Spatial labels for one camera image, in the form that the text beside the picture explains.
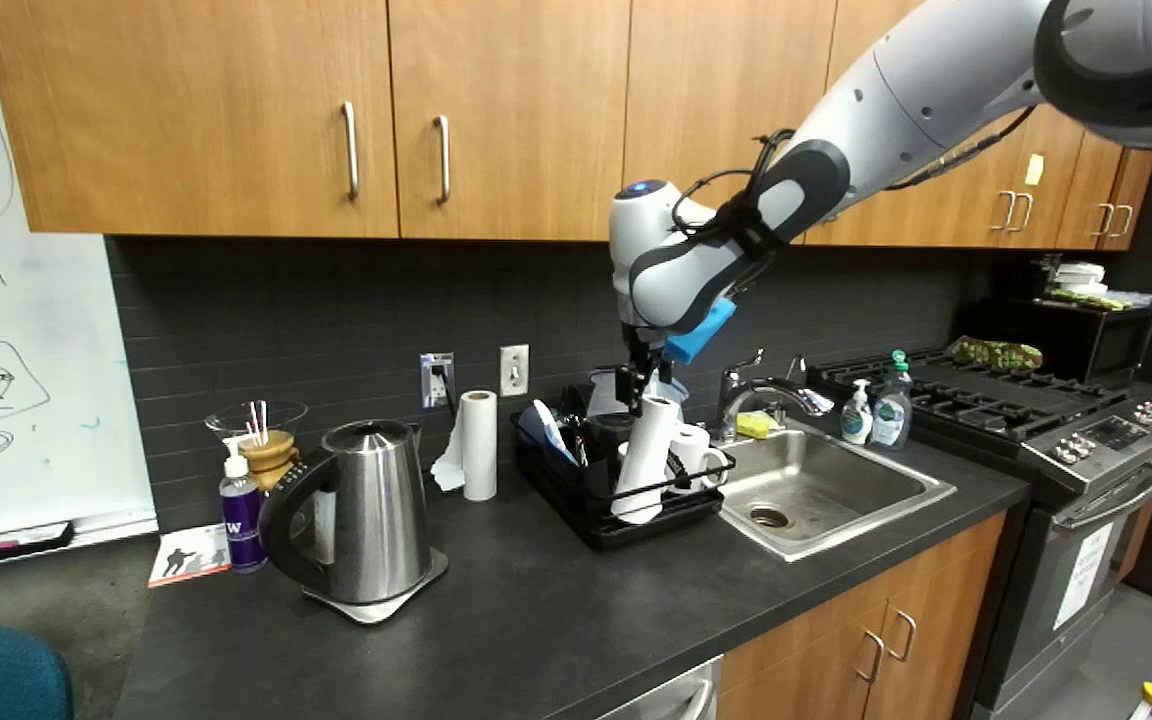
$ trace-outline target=cabinet handle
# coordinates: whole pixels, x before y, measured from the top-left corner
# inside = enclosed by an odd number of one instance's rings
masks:
[[[441,132],[441,194],[436,194],[436,202],[448,202],[452,198],[452,120],[432,117],[432,128]]]
[[[898,618],[905,623],[905,642],[901,652],[892,642],[883,642],[883,652],[898,659],[898,664],[907,664],[911,656],[911,636],[919,630],[919,618],[911,618],[905,609],[898,609]]]
[[[1018,221],[1018,193],[999,193],[1008,194],[1008,206],[1003,206],[1003,221],[999,225],[989,225],[991,232],[1008,237],[1013,232],[1013,221]]]
[[[1108,237],[1128,237],[1128,232],[1132,232],[1132,221],[1137,221],[1137,206],[1132,206],[1132,202],[1113,202],[1113,216],[1118,216],[1121,225],[1113,225]]]
[[[341,122],[344,122],[344,163],[350,163],[350,182],[344,194],[362,194],[362,120],[351,117],[351,99],[341,105]]]
[[[1121,206],[1118,202],[1104,202],[1102,206],[1102,227],[1096,227],[1096,237],[1113,237],[1113,216],[1118,216]]]
[[[870,667],[855,667],[862,684],[875,684],[879,681],[879,659],[888,652],[888,642],[879,638],[879,630],[864,626],[864,638],[873,642]]]
[[[1032,193],[1018,193],[1018,206],[1020,206],[1020,216],[1018,216],[1018,225],[1013,225],[1013,232],[1030,232],[1030,225],[1032,225]]]

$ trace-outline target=sponge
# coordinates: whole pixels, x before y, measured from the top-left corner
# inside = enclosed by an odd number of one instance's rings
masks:
[[[774,438],[785,427],[770,411],[737,411],[737,436],[746,438]]]

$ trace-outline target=black backsplash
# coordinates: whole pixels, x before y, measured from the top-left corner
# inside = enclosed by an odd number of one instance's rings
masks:
[[[785,250],[682,373],[690,418],[714,416],[719,373],[756,345],[774,373],[790,355],[943,345],[952,307],[989,292],[996,263],[983,250]],[[224,446],[202,418],[219,402],[303,401],[303,446],[341,418],[403,418],[436,456],[448,416],[421,411],[421,351],[448,348],[460,389],[495,389],[495,348],[533,345],[533,396],[622,358],[604,243],[112,239],[112,268],[163,527],[215,519]]]

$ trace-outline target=kettle base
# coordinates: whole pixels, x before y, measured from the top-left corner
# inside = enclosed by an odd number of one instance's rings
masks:
[[[381,601],[381,603],[341,603],[318,591],[303,591],[327,609],[338,609],[341,614],[358,618],[358,623],[384,623],[391,612],[399,612],[416,591],[426,591],[432,579],[441,579],[448,570],[448,557],[445,552],[428,552],[428,570],[399,597]]]

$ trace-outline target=dish rack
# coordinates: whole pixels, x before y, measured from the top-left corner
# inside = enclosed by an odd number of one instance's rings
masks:
[[[733,456],[707,472],[683,472],[673,461],[673,476],[666,476],[662,483],[644,483],[636,493],[617,493],[617,476],[622,476],[617,444],[630,431],[580,425],[580,427],[563,431],[570,446],[577,446],[577,431],[580,431],[580,446],[587,450],[586,469],[572,464],[545,436],[528,431],[521,425],[521,416],[512,418],[521,476],[563,515],[563,525],[587,549],[609,552],[609,549],[639,544],[639,539],[702,525],[706,515],[715,515],[724,508],[724,493],[715,493],[707,481],[737,469]],[[639,495],[639,493],[662,493],[662,515],[654,525],[617,519],[614,505],[623,495]]]

